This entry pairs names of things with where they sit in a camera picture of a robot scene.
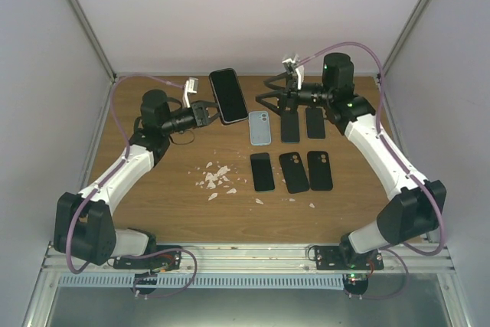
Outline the black phone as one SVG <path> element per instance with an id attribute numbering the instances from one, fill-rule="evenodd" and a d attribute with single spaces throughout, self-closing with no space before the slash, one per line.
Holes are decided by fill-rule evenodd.
<path id="1" fill-rule="evenodd" d="M 219 107 L 221 122 L 230 125 L 246 120 L 247 105 L 236 71 L 233 68 L 215 70 L 210 72 L 208 78 Z"/>
<path id="2" fill-rule="evenodd" d="M 284 111 L 281 115 L 280 122 L 281 142 L 283 143 L 299 143 L 299 116 L 296 111 Z"/>

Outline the light blue phone case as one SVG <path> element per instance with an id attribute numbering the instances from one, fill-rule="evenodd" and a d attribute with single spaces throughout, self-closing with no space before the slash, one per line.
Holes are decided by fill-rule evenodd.
<path id="1" fill-rule="evenodd" d="M 272 142 L 270 117 L 267 111 L 251 111 L 248 117 L 252 146 L 268 146 Z"/>

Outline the black smartphone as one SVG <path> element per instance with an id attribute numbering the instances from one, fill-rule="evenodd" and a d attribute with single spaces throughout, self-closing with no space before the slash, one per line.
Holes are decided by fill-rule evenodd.
<path id="1" fill-rule="evenodd" d="M 309 139 L 325 139 L 325 120 L 321 108 L 305 109 L 306 132 Z"/>

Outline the black phone case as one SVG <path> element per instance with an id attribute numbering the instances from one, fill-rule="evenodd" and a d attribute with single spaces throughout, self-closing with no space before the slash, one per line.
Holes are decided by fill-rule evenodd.
<path id="1" fill-rule="evenodd" d="M 309 190 L 309 180 L 298 152 L 287 152 L 279 156 L 279 163 L 290 194 Z"/>
<path id="2" fill-rule="evenodd" d="M 332 171 L 327 152 L 309 151 L 307 153 L 309 184 L 313 191 L 333 189 Z"/>

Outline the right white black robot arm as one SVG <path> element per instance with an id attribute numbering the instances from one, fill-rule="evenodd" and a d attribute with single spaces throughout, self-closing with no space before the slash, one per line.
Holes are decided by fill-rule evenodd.
<path id="1" fill-rule="evenodd" d="M 445 186 L 430 181 L 409 162 L 383 128 L 380 111 L 356 94 L 350 56 L 326 54 L 321 83 L 304 81 L 304 63 L 297 55 L 284 58 L 282 64 L 284 72 L 264 81 L 270 91 L 256 96 L 256 101 L 280 116 L 283 132 L 296 131 L 299 106 L 322 109 L 325 119 L 364 156 L 389 201 L 373 222 L 341 238 L 342 266 L 355 270 L 376 250 L 430 231 L 444 234 Z"/>

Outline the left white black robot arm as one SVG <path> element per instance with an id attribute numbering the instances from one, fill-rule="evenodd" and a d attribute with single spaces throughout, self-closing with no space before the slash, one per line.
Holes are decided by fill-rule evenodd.
<path id="1" fill-rule="evenodd" d="M 110 258 L 124 257 L 142 269 L 157 262 L 152 235 L 115 228 L 113 214 L 136 182 L 162 160 L 172 134 L 209 126 L 219 117 L 209 112 L 218 108 L 215 102 L 198 100 L 172 111 L 173 101 L 163 90 L 146 92 L 120 157 L 91 185 L 58 199 L 53 246 L 65 255 L 67 265 L 73 258 L 100 266 Z"/>

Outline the white debris pile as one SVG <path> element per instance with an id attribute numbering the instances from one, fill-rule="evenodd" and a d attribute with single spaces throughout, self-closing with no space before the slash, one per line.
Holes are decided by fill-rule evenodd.
<path id="1" fill-rule="evenodd" d="M 279 156 L 284 147 L 246 147 L 245 149 L 202 149 L 185 153 L 185 183 L 187 189 L 206 203 L 237 203 L 249 211 L 253 206 L 297 206 L 317 208 L 319 200 L 312 191 L 290 194 L 283 177 Z M 252 154 L 267 153 L 273 174 L 274 188 L 257 191 L 250 162 Z"/>

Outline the aluminium front rail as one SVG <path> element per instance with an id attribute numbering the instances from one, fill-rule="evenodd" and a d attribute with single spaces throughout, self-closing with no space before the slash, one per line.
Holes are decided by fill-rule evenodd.
<path id="1" fill-rule="evenodd" d="M 313 249 L 307 244 L 232 244 L 197 243 L 181 245 L 197 261 L 185 254 L 178 273 L 319 273 Z M 454 273 L 455 267 L 447 249 L 433 257 L 423 257 L 404 246 L 391 252 L 382 251 L 384 268 L 380 273 Z"/>

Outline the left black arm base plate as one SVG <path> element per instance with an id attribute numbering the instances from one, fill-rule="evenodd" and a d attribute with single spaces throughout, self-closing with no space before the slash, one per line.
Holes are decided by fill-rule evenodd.
<path id="1" fill-rule="evenodd" d="M 157 256 L 145 259 L 133 259 L 117 257 L 109 259 L 107 264 L 116 270 L 157 270 L 171 271 L 178 270 L 181 262 L 181 246 L 178 245 L 157 245 L 155 250 L 146 251 L 151 254 L 165 251 Z"/>

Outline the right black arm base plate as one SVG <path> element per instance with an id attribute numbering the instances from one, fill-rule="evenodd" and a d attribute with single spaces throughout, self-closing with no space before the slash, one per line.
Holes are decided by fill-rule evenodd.
<path id="1" fill-rule="evenodd" d="M 372 250 L 367 253 L 355 253 L 346 244 L 309 245 L 306 257 L 315 262 L 317 270 L 369 271 L 383 270 L 381 253 Z"/>

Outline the right aluminium frame post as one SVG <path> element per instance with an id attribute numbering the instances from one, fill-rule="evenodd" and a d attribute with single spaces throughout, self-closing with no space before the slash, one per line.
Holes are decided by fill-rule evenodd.
<path id="1" fill-rule="evenodd" d="M 389 69 L 394 64 L 398 54 L 400 53 L 403 46 L 406 44 L 409 36 L 413 32 L 419 20 L 422 18 L 425 10 L 429 6 L 432 0 L 417 0 L 416 4 L 413 7 L 407 21 L 401 29 L 396 41 L 394 42 L 393 47 L 390 49 L 390 52 L 387 55 L 387 58 L 384 62 L 384 74 L 387 75 Z"/>

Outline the aluminium frame post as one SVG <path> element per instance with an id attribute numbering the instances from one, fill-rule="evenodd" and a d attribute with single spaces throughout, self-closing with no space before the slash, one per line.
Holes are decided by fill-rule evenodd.
<path id="1" fill-rule="evenodd" d="M 109 58 L 106 56 L 106 52 L 104 51 L 102 44 L 100 43 L 99 38 L 96 36 L 96 32 L 93 30 L 93 27 L 87 17 L 86 12 L 83 9 L 79 0 L 66 0 L 70 9 L 72 10 L 74 16 L 76 17 L 83 33 L 86 35 L 93 51 L 96 54 L 96 57 L 103 69 L 106 72 L 109 80 L 114 83 L 116 80 L 116 72 L 114 71 L 111 63 L 109 62 Z"/>
<path id="2" fill-rule="evenodd" d="M 390 52 L 387 55 L 387 58 L 384 62 L 384 74 L 387 75 L 389 69 L 394 64 L 398 54 L 400 53 L 403 46 L 406 44 L 409 36 L 413 32 L 419 20 L 422 18 L 425 10 L 429 6 L 432 0 L 417 0 L 416 4 L 413 7 L 407 21 L 401 29 L 396 41 L 394 42 L 393 47 L 390 49 Z"/>

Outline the left aluminium frame post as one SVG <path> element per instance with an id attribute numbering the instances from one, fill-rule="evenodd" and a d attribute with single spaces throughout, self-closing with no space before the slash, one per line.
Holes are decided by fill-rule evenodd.
<path id="1" fill-rule="evenodd" d="M 106 52 L 104 51 L 102 44 L 100 43 L 99 38 L 96 36 L 96 32 L 93 30 L 93 27 L 87 17 L 86 12 L 83 9 L 79 0 L 66 0 L 70 9 L 72 10 L 74 16 L 76 17 L 83 33 L 86 35 L 93 51 L 96 54 L 96 57 L 103 69 L 106 72 L 109 80 L 114 83 L 116 80 L 116 72 L 114 71 L 111 63 L 109 62 L 109 58 L 106 56 Z"/>

